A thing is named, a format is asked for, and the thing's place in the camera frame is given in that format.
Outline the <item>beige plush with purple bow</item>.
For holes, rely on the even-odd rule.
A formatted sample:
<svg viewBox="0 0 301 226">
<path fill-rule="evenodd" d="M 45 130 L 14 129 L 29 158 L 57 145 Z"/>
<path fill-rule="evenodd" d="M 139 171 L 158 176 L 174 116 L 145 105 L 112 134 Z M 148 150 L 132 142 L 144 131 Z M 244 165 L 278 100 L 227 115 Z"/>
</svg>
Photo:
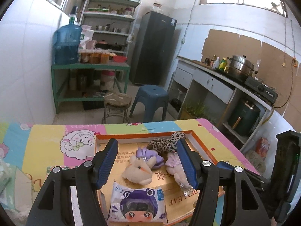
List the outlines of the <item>beige plush with purple bow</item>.
<svg viewBox="0 0 301 226">
<path fill-rule="evenodd" d="M 136 154 L 130 157 L 129 164 L 121 176 L 134 184 L 148 185 L 152 182 L 152 170 L 159 169 L 163 165 L 164 158 L 156 150 L 139 147 Z"/>
</svg>

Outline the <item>leopard print scrunchie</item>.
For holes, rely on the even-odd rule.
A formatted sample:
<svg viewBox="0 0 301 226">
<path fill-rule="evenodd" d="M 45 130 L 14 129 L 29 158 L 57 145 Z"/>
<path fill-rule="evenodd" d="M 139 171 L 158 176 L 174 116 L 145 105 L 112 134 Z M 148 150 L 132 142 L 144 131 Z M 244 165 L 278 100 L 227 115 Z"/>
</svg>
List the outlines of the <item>leopard print scrunchie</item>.
<svg viewBox="0 0 301 226">
<path fill-rule="evenodd" d="M 186 139 L 184 132 L 175 132 L 169 138 L 156 138 L 151 140 L 147 149 L 155 150 L 157 153 L 176 152 L 176 146 L 180 139 Z"/>
</svg>

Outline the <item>colourful cartoon tablecloth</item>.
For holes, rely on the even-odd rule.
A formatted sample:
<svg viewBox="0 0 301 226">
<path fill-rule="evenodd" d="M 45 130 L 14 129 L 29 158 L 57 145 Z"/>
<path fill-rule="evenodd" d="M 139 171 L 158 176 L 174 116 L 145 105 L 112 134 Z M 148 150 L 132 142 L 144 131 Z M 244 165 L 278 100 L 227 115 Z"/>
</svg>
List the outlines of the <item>colourful cartoon tablecloth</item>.
<svg viewBox="0 0 301 226">
<path fill-rule="evenodd" d="M 1 124 L 1 157 L 17 166 L 32 183 L 32 202 L 47 174 L 56 166 L 74 168 L 91 160 L 97 135 L 148 134 L 207 131 L 228 150 L 221 161 L 250 171 L 254 167 L 244 155 L 206 119 L 131 124 L 27 125 Z"/>
</svg>

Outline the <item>pink plush doll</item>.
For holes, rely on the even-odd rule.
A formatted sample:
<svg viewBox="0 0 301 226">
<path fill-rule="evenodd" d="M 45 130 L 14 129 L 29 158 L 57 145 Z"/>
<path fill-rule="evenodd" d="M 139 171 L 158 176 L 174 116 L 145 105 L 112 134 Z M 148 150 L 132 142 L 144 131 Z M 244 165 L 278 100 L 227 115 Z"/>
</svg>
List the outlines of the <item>pink plush doll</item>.
<svg viewBox="0 0 301 226">
<path fill-rule="evenodd" d="M 179 185 L 185 196 L 193 192 L 193 187 L 188 183 L 183 166 L 177 153 L 169 152 L 165 162 L 166 171 L 171 174 L 175 182 Z"/>
</svg>

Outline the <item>dark green air fryer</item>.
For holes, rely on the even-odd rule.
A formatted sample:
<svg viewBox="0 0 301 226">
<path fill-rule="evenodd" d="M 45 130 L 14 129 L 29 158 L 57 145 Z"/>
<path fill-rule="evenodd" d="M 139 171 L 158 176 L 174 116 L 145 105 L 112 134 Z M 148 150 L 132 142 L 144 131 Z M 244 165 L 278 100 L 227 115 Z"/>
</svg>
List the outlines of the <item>dark green air fryer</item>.
<svg viewBox="0 0 301 226">
<path fill-rule="evenodd" d="M 240 99 L 228 120 L 228 125 L 240 136 L 249 136 L 260 116 L 260 109 L 246 99 Z"/>
</svg>

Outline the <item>purple cartoon tissue pack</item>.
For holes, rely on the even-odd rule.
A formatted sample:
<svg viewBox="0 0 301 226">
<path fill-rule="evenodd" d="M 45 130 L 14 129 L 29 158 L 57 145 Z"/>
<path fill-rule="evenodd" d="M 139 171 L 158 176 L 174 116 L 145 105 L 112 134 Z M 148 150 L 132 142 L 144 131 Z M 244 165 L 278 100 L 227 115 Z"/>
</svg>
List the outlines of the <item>purple cartoon tissue pack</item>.
<svg viewBox="0 0 301 226">
<path fill-rule="evenodd" d="M 108 221 L 167 223 L 163 190 L 161 188 L 131 189 L 113 183 Z"/>
</svg>

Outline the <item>orange-rimmed cardboard tray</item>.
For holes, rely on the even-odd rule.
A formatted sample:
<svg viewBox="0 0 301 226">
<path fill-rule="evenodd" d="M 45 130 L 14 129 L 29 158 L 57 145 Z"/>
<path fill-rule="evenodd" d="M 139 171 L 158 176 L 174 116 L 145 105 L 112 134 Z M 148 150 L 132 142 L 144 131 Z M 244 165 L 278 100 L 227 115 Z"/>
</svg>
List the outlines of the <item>orange-rimmed cardboard tray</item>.
<svg viewBox="0 0 301 226">
<path fill-rule="evenodd" d="M 226 157 L 227 149 L 220 140 L 207 131 L 195 133 L 192 130 L 185 131 L 186 142 L 189 147 L 200 154 L 204 160 L 214 164 Z M 168 138 L 171 132 L 148 133 L 148 134 L 120 134 L 120 135 L 97 135 L 95 151 L 103 150 L 111 138 L 118 141 L 118 154 L 110 172 L 106 185 L 102 186 L 97 193 L 100 206 L 105 217 L 108 217 L 111 206 L 113 184 L 118 183 L 131 189 L 141 189 L 143 186 L 133 183 L 122 177 L 122 173 L 130 162 L 130 157 L 135 155 L 136 150 L 147 146 L 148 142 L 155 138 Z M 196 201 L 198 192 L 192 191 L 185 195 L 174 177 L 169 174 L 165 166 L 152 169 L 151 183 L 148 188 L 160 188 L 163 191 L 166 217 L 164 222 L 156 222 L 155 225 L 188 225 Z"/>
</svg>

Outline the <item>white kitchen counter cabinet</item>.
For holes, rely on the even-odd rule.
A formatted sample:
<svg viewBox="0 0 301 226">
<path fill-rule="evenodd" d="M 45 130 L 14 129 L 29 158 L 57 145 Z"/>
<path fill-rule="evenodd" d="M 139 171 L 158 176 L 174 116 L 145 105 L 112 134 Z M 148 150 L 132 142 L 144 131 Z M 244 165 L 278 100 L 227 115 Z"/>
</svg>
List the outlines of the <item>white kitchen counter cabinet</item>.
<svg viewBox="0 0 301 226">
<path fill-rule="evenodd" d="M 176 61 L 168 87 L 170 99 L 178 98 L 182 108 L 204 106 L 204 114 L 213 120 L 217 129 L 229 131 L 239 141 L 238 147 L 242 153 L 253 150 L 256 133 L 268 118 L 272 106 L 215 70 L 181 56 L 177 56 Z M 229 125 L 229 118 L 241 99 L 251 101 L 260 109 L 252 132 L 246 136 L 241 136 Z"/>
</svg>

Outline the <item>stainless steel steamer pot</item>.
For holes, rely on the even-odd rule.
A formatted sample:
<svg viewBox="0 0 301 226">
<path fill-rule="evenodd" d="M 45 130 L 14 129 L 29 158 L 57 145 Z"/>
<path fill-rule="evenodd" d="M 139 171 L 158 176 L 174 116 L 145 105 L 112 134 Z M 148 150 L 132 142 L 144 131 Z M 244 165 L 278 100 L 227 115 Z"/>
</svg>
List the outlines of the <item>stainless steel steamer pot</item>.
<svg viewBox="0 0 301 226">
<path fill-rule="evenodd" d="M 245 55 L 233 55 L 230 58 L 227 73 L 238 81 L 245 82 L 249 76 L 256 75 L 258 71 L 254 69 L 254 64 Z"/>
</svg>

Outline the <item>white plastic bucket red lid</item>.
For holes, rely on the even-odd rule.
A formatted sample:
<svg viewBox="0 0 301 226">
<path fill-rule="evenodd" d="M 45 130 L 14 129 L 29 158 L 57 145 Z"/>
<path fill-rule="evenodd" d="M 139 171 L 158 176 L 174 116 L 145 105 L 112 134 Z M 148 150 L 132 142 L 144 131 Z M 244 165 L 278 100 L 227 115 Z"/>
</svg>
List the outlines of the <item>white plastic bucket red lid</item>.
<svg viewBox="0 0 301 226">
<path fill-rule="evenodd" d="M 112 91 L 114 89 L 115 72 L 109 70 L 102 70 L 100 75 L 100 89 L 101 91 Z"/>
</svg>

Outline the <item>green metal table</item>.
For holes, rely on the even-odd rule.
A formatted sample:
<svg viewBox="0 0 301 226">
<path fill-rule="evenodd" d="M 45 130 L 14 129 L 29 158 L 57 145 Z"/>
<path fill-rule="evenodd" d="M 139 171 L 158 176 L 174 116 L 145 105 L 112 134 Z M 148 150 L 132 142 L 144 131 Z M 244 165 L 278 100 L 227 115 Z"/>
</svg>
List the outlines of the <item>green metal table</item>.
<svg viewBox="0 0 301 226">
<path fill-rule="evenodd" d="M 56 113 L 62 102 L 98 102 L 104 100 L 100 93 L 100 74 L 103 70 L 122 72 L 125 77 L 123 87 L 114 78 L 113 86 L 126 93 L 130 74 L 127 63 L 109 61 L 107 64 L 68 64 L 51 66 L 52 92 Z"/>
</svg>

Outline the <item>blue plastic stool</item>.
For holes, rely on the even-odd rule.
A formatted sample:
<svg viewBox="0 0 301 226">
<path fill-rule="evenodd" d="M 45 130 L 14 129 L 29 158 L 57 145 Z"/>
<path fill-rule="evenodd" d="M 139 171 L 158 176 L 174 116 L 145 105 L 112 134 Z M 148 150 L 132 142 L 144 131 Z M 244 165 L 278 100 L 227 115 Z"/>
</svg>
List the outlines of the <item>blue plastic stool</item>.
<svg viewBox="0 0 301 226">
<path fill-rule="evenodd" d="M 143 122 L 152 122 L 158 108 L 163 108 L 161 121 L 164 121 L 166 119 L 168 102 L 168 92 L 162 87 L 157 85 L 140 86 L 132 104 L 129 117 L 132 118 L 136 104 L 143 103 L 145 106 Z"/>
</svg>

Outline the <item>red plastic basin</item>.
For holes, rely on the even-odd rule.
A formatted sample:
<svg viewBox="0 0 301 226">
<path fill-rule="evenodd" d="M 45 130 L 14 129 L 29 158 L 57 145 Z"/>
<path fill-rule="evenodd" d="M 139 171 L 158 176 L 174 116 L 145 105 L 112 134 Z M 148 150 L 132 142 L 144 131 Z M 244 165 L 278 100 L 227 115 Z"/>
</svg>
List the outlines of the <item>red plastic basin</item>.
<svg viewBox="0 0 301 226">
<path fill-rule="evenodd" d="M 127 61 L 127 57 L 125 56 L 113 56 L 113 61 L 117 63 L 125 63 Z"/>
</svg>

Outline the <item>blue water jug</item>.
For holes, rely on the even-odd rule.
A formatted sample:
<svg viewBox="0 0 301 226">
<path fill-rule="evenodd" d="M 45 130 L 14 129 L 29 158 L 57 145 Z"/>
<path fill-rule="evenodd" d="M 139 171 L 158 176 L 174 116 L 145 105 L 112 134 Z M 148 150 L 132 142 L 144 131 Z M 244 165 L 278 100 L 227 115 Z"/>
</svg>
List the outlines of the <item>blue water jug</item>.
<svg viewBox="0 0 301 226">
<path fill-rule="evenodd" d="M 74 21 L 75 14 L 70 14 L 69 24 L 56 31 L 56 42 L 54 43 L 54 63 L 56 65 L 75 64 L 79 60 L 78 50 L 83 29 Z"/>
</svg>

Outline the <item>black refrigerator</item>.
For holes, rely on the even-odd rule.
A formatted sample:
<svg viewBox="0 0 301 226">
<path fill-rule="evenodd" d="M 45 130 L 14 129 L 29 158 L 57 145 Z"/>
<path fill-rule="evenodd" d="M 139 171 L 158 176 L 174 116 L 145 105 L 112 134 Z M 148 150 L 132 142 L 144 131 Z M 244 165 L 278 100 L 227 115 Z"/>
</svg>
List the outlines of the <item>black refrigerator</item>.
<svg viewBox="0 0 301 226">
<path fill-rule="evenodd" d="M 176 20 L 158 12 L 142 17 L 129 79 L 135 85 L 159 85 L 171 54 Z"/>
</svg>

